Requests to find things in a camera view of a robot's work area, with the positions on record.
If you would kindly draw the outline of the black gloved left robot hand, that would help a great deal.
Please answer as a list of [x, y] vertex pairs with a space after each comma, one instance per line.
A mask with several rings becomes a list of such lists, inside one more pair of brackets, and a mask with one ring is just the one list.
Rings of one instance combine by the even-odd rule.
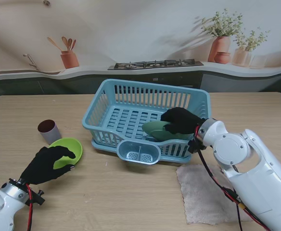
[[24, 184], [38, 185], [57, 179], [69, 172], [74, 168], [74, 165], [67, 164], [59, 169], [53, 168], [54, 163], [62, 157], [74, 159], [76, 156], [73, 152], [62, 146], [41, 148], [21, 174], [21, 182]]

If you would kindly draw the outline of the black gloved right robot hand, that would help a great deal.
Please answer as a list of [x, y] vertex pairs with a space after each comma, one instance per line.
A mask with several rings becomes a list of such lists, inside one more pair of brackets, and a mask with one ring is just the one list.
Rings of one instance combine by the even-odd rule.
[[161, 115], [161, 121], [168, 122], [164, 125], [165, 130], [172, 134], [193, 134], [205, 119], [200, 118], [185, 108], [175, 107]]

